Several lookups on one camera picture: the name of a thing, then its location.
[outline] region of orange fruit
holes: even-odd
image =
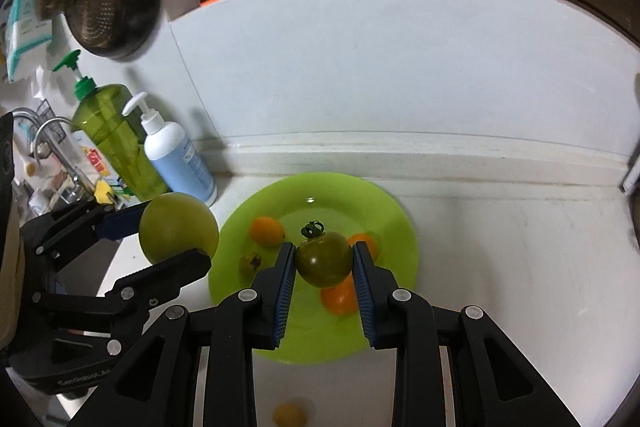
[[[284,241],[284,227],[273,217],[256,217],[249,227],[249,236],[261,247],[279,247]]]
[[[358,311],[358,298],[356,297],[356,288],[353,285],[353,275],[349,274],[347,279],[333,288],[322,288],[320,300],[327,311],[334,315],[343,316]]]
[[[367,248],[369,248],[369,253],[371,254],[371,258],[375,261],[380,255],[380,248],[378,248],[378,244],[375,239],[371,237],[368,233],[354,233],[350,238],[347,239],[347,243],[352,247],[358,241],[364,241],[367,243]]]
[[[305,427],[306,413],[297,403],[281,403],[273,410],[271,419],[278,427]]]

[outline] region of faucet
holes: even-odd
[[[49,120],[43,122],[41,121],[39,115],[37,115],[34,110],[29,109],[28,107],[18,107],[17,109],[12,110],[12,115],[14,115],[14,120],[23,118],[24,120],[31,122],[38,128],[36,136],[33,139],[34,156],[38,165],[40,165],[40,157],[38,155],[38,140],[40,138],[40,135],[42,134],[45,142],[49,145],[51,152],[56,156],[56,158],[58,158],[58,160],[60,160],[60,163],[71,177],[71,181],[74,182],[74,189],[72,193],[74,193],[78,198],[83,189],[87,190],[89,194],[94,193],[95,186],[94,184],[92,184],[89,178],[87,178],[86,174],[84,174],[81,169],[77,169],[74,165],[72,165],[72,163],[66,157],[65,153],[63,153],[60,149],[58,143],[55,140],[52,140],[49,134],[43,132],[44,128],[54,121],[64,121],[65,123],[70,123],[69,120],[67,120],[66,118],[50,118]]]

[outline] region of plate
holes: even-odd
[[[300,229],[318,220],[326,230],[345,237],[367,232],[380,247],[376,264],[393,272],[398,284],[412,289],[418,268],[414,228],[398,202],[384,190],[361,178],[334,172],[297,174],[263,188],[241,204],[220,232],[211,261],[209,292],[214,305],[247,287],[239,271],[245,253],[262,251],[271,263],[278,249],[256,247],[249,227],[256,217],[270,216],[284,226],[286,241],[299,245]],[[311,364],[341,359],[369,347],[360,315],[338,317],[320,301],[320,290],[296,275],[287,330],[275,351],[257,351],[284,363]]]

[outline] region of white countertop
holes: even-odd
[[[218,177],[220,226],[273,177]],[[583,427],[600,427],[640,373],[640,252],[615,187],[373,180],[404,206],[420,246],[416,292],[432,305],[479,305],[509,335]],[[138,237],[123,240],[100,287],[149,266]],[[207,278],[175,300],[210,306]],[[155,319],[169,304],[152,313]],[[390,425],[393,351],[317,366],[254,356],[260,427],[302,399],[308,427]],[[198,379],[200,425],[204,379]],[[62,400],[71,414],[80,401]]]

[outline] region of dish soap bottle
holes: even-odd
[[[76,140],[83,150],[91,150],[92,144],[100,150],[110,165],[100,164],[103,169],[98,172],[128,204],[137,203],[132,196],[148,201],[167,192],[166,183],[145,156],[145,133],[138,119],[122,117],[131,92],[120,84],[96,87],[92,78],[80,74],[79,55],[80,50],[69,53],[53,69],[58,71],[66,66],[77,79],[74,92],[80,105],[72,118]]]
[[[146,105],[145,91],[124,106],[128,116],[137,107],[142,110],[142,128],[148,134],[145,153],[174,192],[183,192],[210,206],[218,195],[213,176],[196,152],[187,135],[175,122],[165,122],[160,113]]]

